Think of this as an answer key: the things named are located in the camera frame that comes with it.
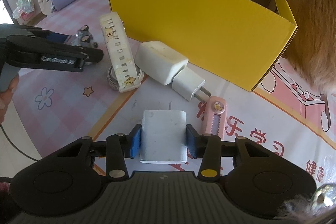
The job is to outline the person's hand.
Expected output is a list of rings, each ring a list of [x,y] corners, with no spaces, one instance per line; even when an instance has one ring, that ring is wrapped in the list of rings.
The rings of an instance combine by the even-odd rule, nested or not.
[[[15,89],[17,88],[19,83],[19,76],[16,75],[9,84],[8,89],[5,92],[1,92],[0,95],[0,123],[2,123],[5,120],[5,115],[8,109],[8,106],[13,98],[13,94]]]

